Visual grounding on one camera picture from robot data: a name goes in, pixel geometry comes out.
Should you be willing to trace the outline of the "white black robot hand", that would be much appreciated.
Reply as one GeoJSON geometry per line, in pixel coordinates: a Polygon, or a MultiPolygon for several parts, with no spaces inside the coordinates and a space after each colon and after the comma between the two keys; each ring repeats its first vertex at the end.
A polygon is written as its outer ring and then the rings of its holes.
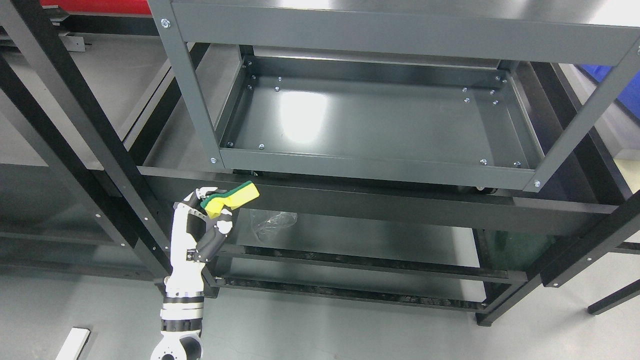
{"type": "Polygon", "coordinates": [[[210,218],[201,205],[217,194],[222,194],[217,187],[199,187],[174,203],[169,248],[172,272],[164,282],[167,297],[201,297],[205,293],[202,271],[233,229],[233,212],[228,207],[210,218]]]}

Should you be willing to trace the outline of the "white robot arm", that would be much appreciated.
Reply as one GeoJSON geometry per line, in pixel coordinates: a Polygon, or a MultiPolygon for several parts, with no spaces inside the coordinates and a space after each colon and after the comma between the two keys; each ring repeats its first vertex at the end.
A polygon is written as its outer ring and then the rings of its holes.
{"type": "Polygon", "coordinates": [[[162,339],[151,360],[201,360],[204,293],[172,292],[163,298],[160,310],[162,339]]]}

